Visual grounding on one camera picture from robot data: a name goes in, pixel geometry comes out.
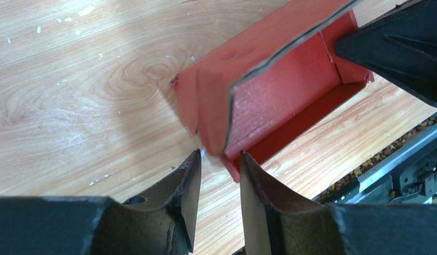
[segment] red foam edge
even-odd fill
[[[261,33],[261,38],[255,38],[257,31],[275,24],[284,26],[285,17],[292,17],[293,2],[304,1],[290,2],[287,11],[282,12],[286,6],[281,8],[267,17],[271,17],[269,22],[262,20],[181,71],[173,86],[180,120],[190,132],[198,131],[208,153],[221,157],[236,182],[241,150],[262,164],[373,80],[369,70],[334,55],[336,40],[357,29],[350,11],[282,56],[266,72],[233,87],[230,116],[231,84],[304,29],[291,29],[292,35],[278,31],[276,38]],[[336,2],[334,8],[349,1]],[[232,126],[228,134],[229,118]]]

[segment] black plastic part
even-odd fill
[[[248,254],[437,254],[437,205],[320,205],[241,155]]]
[[[340,39],[337,56],[437,107],[437,0],[412,0]]]
[[[109,197],[0,197],[0,254],[188,254],[200,151],[120,204]]]

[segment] wooden surface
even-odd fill
[[[0,0],[0,195],[139,193],[197,146],[169,81],[287,0]],[[366,0],[366,23],[402,1]],[[371,83],[264,167],[311,198],[436,109]],[[203,160],[195,254],[243,246],[239,186]]]

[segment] white paint speck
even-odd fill
[[[92,186],[93,184],[95,184],[95,183],[97,183],[97,182],[99,182],[99,181],[101,181],[101,180],[104,180],[105,178],[107,178],[107,177],[109,177],[109,176],[111,176],[111,175],[113,175],[113,174],[116,174],[116,173],[118,173],[118,172],[113,172],[113,173],[110,173],[110,174],[106,174],[106,175],[104,175],[104,177],[101,177],[101,178],[99,178],[99,179],[96,179],[96,180],[92,181],[92,182],[89,184],[89,186]]]
[[[89,7],[85,8],[85,9],[79,11],[78,14],[79,14],[79,16],[85,16],[85,15],[91,13],[94,9],[95,9],[94,6],[89,6]]]
[[[58,81],[56,84],[60,85],[61,83],[65,82],[65,81],[66,81],[66,79],[62,79],[62,80]]]

